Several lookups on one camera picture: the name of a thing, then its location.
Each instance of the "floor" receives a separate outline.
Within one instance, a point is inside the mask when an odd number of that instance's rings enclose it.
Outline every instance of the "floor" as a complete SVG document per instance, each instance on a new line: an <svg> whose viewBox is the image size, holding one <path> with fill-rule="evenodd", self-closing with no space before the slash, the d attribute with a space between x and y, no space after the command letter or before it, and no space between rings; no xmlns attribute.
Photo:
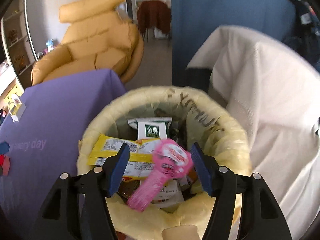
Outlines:
<svg viewBox="0 0 320 240"><path fill-rule="evenodd" d="M132 90L144 86L170 86L172 84L172 46L168 40L157 40L149 35L144 42L140 68L125 87Z"/></svg>

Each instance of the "gray wall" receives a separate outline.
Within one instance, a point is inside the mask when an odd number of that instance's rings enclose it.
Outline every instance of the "gray wall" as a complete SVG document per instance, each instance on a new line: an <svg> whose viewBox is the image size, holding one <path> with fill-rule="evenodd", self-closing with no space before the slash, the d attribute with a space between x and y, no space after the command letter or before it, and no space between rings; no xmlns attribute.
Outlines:
<svg viewBox="0 0 320 240"><path fill-rule="evenodd" d="M29 30L34 49L45 49L45 42L60 42L69 26L59 22L59 7L77 0L27 0Z"/></svg>

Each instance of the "purple sheet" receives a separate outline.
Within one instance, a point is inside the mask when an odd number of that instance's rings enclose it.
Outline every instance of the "purple sheet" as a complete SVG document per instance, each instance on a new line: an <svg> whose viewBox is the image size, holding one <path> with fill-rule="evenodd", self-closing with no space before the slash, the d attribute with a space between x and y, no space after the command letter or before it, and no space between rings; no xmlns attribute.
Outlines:
<svg viewBox="0 0 320 240"><path fill-rule="evenodd" d="M111 70L66 76L26 89L21 120L4 120L0 142L10 145L11 166L9 176L0 177L0 206L23 239L58 176L77 175L78 141L84 130L125 92Z"/></svg>

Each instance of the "dark red jacket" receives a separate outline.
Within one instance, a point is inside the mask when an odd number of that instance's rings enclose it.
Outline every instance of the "dark red jacket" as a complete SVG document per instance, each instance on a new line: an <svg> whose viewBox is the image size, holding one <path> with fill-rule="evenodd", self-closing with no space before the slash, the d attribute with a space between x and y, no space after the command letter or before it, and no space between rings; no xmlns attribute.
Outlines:
<svg viewBox="0 0 320 240"><path fill-rule="evenodd" d="M170 32L171 9L160 0L143 1L139 6L137 17L141 34L144 34L147 28L153 27L164 34Z"/></svg>

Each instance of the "yellow trash bag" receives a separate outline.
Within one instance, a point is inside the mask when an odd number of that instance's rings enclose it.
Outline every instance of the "yellow trash bag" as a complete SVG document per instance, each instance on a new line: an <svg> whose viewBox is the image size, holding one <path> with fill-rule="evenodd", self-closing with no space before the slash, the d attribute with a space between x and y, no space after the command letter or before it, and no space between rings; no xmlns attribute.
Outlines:
<svg viewBox="0 0 320 240"><path fill-rule="evenodd" d="M186 122L188 150L198 142L206 155L214 156L219 165L234 173L250 176L251 163L245 131L228 112L206 93L192 88L145 87L132 90L106 106L90 123L83 135L77 161L78 174L92 169L88 156L100 134L128 140L136 132L127 120L138 117L169 116ZM137 240L162 240L163 229L179 225L196 225L202 238L215 198L195 183L196 196L180 203L173 213L150 204L142 213L130 209L118 196L107 198L109 213L116 231ZM233 222L241 211L241 195L236 196Z"/></svg>

